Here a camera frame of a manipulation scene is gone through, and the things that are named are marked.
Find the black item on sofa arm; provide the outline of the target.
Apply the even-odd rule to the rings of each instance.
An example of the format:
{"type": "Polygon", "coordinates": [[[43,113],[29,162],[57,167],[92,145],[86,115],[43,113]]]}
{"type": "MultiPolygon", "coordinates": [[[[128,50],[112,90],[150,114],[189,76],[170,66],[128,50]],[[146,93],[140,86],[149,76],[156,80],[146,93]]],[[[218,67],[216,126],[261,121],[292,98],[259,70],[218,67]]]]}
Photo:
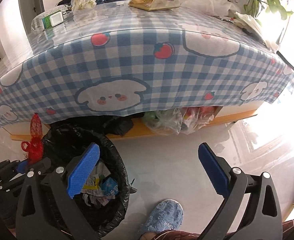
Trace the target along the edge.
{"type": "Polygon", "coordinates": [[[57,6],[60,6],[60,5],[71,5],[71,0],[61,0],[57,6]]]}

